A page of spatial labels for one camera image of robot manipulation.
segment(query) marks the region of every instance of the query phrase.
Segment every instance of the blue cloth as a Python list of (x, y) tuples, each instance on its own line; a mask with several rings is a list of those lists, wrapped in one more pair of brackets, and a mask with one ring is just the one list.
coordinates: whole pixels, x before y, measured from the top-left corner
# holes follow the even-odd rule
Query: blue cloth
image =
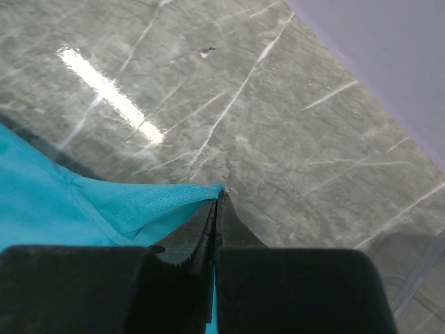
[(223, 189), (88, 179), (0, 125), (0, 252), (18, 244), (149, 246)]

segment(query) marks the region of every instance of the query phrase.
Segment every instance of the fabric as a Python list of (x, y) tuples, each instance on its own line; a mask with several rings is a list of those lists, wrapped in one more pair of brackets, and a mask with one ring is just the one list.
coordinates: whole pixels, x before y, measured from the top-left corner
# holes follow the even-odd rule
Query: fabric
[(220, 184), (88, 179), (55, 164), (3, 125), (0, 187), (0, 252), (18, 244), (149, 246), (224, 190)]

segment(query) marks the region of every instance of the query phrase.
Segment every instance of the small debris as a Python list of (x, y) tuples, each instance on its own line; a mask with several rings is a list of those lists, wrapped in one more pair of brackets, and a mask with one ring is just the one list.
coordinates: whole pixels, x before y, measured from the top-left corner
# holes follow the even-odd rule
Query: small debris
[(202, 58), (207, 58), (211, 51), (216, 50), (214, 47), (209, 47), (208, 49), (201, 49), (200, 55)]

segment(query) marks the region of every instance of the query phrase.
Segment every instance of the turquoise towel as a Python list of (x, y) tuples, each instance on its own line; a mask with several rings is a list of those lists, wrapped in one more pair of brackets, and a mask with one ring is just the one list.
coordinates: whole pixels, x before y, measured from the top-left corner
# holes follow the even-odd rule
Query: turquoise towel
[(0, 252), (18, 244), (149, 246), (223, 190), (220, 184), (88, 179), (55, 164), (3, 125), (0, 187)]

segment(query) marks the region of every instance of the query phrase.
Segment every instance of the gray marble surface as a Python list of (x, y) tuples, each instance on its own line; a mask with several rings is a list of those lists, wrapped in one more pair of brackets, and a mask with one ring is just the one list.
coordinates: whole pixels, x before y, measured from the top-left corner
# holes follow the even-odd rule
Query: gray marble surface
[(445, 229), (444, 174), (281, 1), (0, 0), (0, 115), (105, 180), (226, 184), (270, 246)]

